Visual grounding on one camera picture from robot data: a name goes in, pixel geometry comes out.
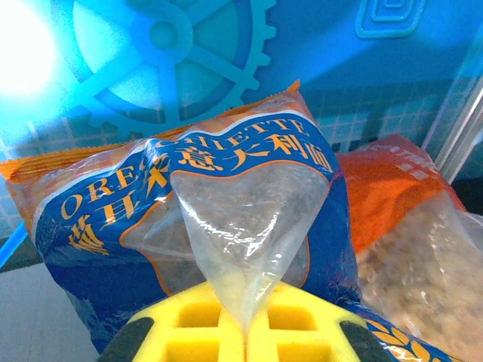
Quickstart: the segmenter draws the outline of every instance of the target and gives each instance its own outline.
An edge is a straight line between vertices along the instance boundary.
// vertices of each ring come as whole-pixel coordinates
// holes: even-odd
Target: transparent plastic
[[[363,303],[417,338],[469,362],[483,361],[478,242],[446,193],[430,198],[357,255]]]
[[[313,169],[287,162],[231,179],[171,176],[199,268],[247,332],[281,280],[328,193]]]

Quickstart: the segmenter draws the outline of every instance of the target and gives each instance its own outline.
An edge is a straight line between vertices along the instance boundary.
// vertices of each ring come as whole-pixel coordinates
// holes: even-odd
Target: yellow sponge
[[[134,315],[124,341],[113,341],[104,355],[133,362],[360,362],[343,321],[366,328],[356,315],[280,283],[245,341],[210,284],[203,283]]]

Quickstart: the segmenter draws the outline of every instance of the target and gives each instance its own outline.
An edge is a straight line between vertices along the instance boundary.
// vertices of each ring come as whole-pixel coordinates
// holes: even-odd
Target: orecchiette pasta package
[[[346,183],[298,84],[164,136],[0,169],[98,351],[205,278],[245,329],[281,278],[358,299]]]
[[[482,241],[429,156],[394,136],[339,159],[362,302],[401,331],[483,361]]]
[[[404,137],[392,135],[337,158],[346,176],[356,253],[439,192],[446,191],[453,205],[465,210],[429,155]]]

